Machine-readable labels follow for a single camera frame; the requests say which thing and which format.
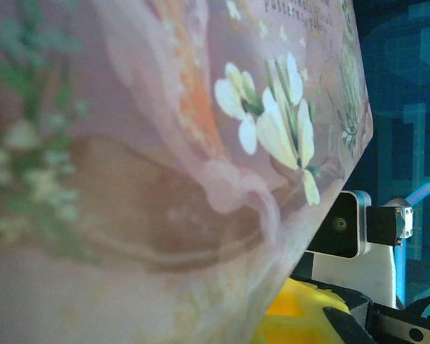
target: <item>yellow object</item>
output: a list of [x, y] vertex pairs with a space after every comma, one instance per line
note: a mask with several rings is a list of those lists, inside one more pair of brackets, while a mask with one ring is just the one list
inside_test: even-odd
[[251, 344], [344, 344], [326, 318], [324, 307], [350, 313], [344, 300], [330, 290], [288, 279]]

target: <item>camera lens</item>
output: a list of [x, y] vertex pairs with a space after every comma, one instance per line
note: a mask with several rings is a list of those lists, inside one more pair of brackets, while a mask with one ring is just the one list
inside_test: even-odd
[[333, 229], [338, 233], [345, 231], [347, 229], [347, 221], [342, 217], [335, 217], [333, 219]]

